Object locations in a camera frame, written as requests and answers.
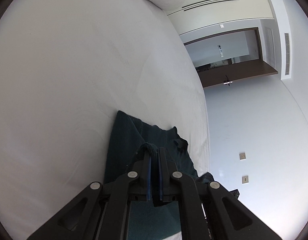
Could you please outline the white air vent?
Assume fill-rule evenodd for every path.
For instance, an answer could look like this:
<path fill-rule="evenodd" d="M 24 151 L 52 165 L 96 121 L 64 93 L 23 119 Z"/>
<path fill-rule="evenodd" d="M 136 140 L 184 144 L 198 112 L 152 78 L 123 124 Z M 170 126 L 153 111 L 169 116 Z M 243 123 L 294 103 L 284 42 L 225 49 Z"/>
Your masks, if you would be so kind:
<path fill-rule="evenodd" d="M 290 74 L 290 37 L 289 33 L 284 34 L 285 37 L 285 75 Z"/>

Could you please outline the brown wooden door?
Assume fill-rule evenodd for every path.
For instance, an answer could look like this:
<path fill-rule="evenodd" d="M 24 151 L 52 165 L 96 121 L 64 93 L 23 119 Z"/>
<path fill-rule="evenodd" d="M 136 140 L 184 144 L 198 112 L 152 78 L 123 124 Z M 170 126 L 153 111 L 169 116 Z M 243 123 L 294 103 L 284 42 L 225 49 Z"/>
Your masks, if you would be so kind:
<path fill-rule="evenodd" d="M 245 28 L 184 43 L 204 88 L 278 73 L 263 59 L 259 28 Z"/>

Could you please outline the white bed sheet mattress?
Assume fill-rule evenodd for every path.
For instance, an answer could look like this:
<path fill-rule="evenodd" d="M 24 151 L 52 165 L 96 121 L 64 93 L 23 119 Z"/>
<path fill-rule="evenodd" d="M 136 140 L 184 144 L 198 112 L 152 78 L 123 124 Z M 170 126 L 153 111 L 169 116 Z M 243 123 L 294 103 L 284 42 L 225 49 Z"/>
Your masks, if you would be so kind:
<path fill-rule="evenodd" d="M 147 0 L 14 0 L 0 20 L 0 221 L 26 239 L 104 177 L 116 113 L 176 127 L 209 170 L 204 90 Z"/>

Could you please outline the beige wall socket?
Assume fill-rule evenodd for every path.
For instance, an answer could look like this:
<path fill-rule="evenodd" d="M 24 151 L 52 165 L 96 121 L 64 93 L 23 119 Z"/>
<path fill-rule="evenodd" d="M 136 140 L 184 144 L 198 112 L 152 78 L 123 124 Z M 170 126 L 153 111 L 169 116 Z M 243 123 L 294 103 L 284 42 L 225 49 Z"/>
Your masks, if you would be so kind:
<path fill-rule="evenodd" d="M 239 154 L 239 159 L 240 159 L 240 160 L 246 159 L 246 154 L 245 154 L 245 152 L 242 152 L 242 153 Z"/>
<path fill-rule="evenodd" d="M 248 175 L 242 176 L 242 183 L 243 183 L 243 184 L 246 184 L 246 183 L 248 183 L 248 182 L 249 182 L 249 176 L 248 176 Z"/>

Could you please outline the white wardrobe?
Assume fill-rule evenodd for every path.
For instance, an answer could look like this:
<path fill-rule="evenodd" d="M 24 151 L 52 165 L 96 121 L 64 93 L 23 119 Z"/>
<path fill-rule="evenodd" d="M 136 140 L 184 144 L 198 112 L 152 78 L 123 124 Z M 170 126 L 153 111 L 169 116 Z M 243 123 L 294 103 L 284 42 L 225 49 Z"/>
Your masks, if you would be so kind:
<path fill-rule="evenodd" d="M 186 0 L 166 14 L 179 35 L 225 22 L 273 18 L 268 0 Z"/>

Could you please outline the lower beige wall socket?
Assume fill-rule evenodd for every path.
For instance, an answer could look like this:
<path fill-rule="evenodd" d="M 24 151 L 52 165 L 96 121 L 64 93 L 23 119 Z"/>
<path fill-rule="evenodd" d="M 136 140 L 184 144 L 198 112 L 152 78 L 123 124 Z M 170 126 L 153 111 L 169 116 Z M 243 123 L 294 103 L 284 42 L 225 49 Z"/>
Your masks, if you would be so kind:
<path fill-rule="evenodd" d="M 249 176 L 248 176 L 248 175 L 242 176 L 242 183 L 243 183 L 243 184 L 246 184 L 246 183 L 248 183 L 248 182 L 249 182 Z"/>

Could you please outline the upper beige wall socket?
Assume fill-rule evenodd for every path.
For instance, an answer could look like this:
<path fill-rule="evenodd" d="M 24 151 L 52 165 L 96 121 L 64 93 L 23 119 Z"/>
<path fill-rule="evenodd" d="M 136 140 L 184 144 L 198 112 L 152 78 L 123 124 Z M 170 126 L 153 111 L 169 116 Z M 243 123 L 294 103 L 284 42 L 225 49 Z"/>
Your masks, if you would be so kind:
<path fill-rule="evenodd" d="M 242 152 L 242 153 L 239 154 L 239 159 L 240 159 L 240 160 L 246 159 L 246 154 L 245 154 L 245 152 Z"/>

